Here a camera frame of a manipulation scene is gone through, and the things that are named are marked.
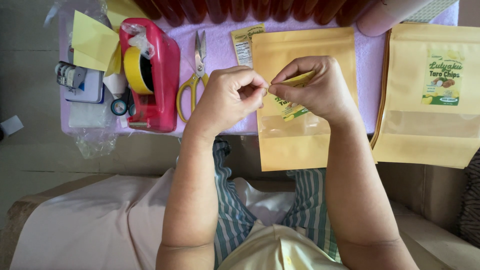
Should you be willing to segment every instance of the cream shirt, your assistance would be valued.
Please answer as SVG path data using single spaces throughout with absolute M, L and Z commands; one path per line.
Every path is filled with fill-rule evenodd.
M 305 237 L 305 230 L 282 225 L 265 227 L 257 220 L 245 241 L 218 270 L 348 270 Z

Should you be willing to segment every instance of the person's right hand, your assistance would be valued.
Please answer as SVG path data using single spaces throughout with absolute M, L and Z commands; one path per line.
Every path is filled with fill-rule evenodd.
M 304 88 L 278 84 L 312 70 L 316 71 L 316 75 Z M 293 60 L 272 80 L 268 92 L 288 102 L 303 105 L 330 125 L 348 122 L 359 113 L 340 65 L 331 56 L 307 56 Z

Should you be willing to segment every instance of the yellow tape roll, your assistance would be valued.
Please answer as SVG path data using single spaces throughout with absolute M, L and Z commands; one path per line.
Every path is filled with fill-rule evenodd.
M 130 47 L 125 51 L 123 68 L 133 91 L 139 95 L 153 94 L 152 65 L 137 47 Z

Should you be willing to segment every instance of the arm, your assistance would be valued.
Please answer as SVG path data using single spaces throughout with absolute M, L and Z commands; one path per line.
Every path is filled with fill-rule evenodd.
M 274 85 L 269 91 L 330 124 L 325 196 L 342 262 L 352 270 L 418 269 L 400 238 L 363 121 L 336 60 L 296 59 L 272 83 L 311 70 L 317 74 L 305 88 Z
M 220 132 L 262 106 L 267 87 L 261 76 L 245 66 L 212 72 L 183 133 L 157 269 L 213 269 L 218 222 L 213 142 Z

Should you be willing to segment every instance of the pink cloth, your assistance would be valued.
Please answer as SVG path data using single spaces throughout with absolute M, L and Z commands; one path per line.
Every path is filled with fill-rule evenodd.
M 441 25 L 457 25 L 458 22 L 458 2 L 453 4 L 450 8 L 446 9 L 443 13 L 438 15 L 431 21 L 433 24 Z M 181 50 L 181 63 L 180 63 L 180 84 L 188 80 L 192 73 L 195 64 L 194 59 L 194 44 L 195 44 L 195 31 L 205 30 L 206 33 L 206 57 L 205 57 L 205 70 L 210 74 L 215 69 L 224 69 L 237 65 L 237 58 L 233 49 L 233 44 L 230 36 L 230 32 L 233 30 L 241 29 L 251 25 L 259 24 L 260 22 L 254 20 L 251 15 L 247 17 L 244 22 L 236 23 L 230 18 L 226 22 L 215 25 L 211 23 L 208 16 L 203 23 L 198 25 L 191 25 L 187 21 L 180 27 L 172 28 L 167 24 L 164 19 L 156 22 L 157 25 L 162 28 L 170 37 L 172 37 L 178 43 Z M 293 31 L 293 30 L 306 30 L 306 29 L 318 29 L 318 28 L 332 28 L 338 27 L 335 21 L 328 25 L 317 25 L 312 20 L 306 22 L 297 22 L 293 18 L 290 18 L 286 22 L 278 23 L 272 19 L 269 19 L 265 23 L 265 29 L 267 32 L 280 32 L 280 31 Z M 373 133 L 375 131 L 375 125 L 377 120 L 378 108 L 380 103 L 381 94 L 381 80 L 382 80 L 382 62 L 384 54 L 385 35 L 379 37 L 367 37 L 361 34 L 356 25 L 355 28 L 355 52 L 357 60 L 357 89 L 359 97 L 359 110 L 365 124 L 367 133 Z M 204 86 L 199 84 L 197 87 L 197 100 L 203 93 Z M 62 117 L 62 130 L 65 133 L 71 134 L 72 129 L 68 127 L 68 115 L 69 105 L 61 95 L 61 117 Z M 186 118 L 190 116 L 190 91 L 185 91 L 182 95 L 182 108 Z M 185 123 L 177 118 L 177 130 L 169 135 L 181 136 Z M 118 124 L 116 130 L 118 133 L 130 134 L 131 132 L 142 132 L 133 130 L 130 128 L 121 128 Z M 238 122 L 231 129 L 224 132 L 225 134 L 233 135 L 256 135 L 257 130 L 257 118 L 256 113 L 252 113 L 242 121 Z

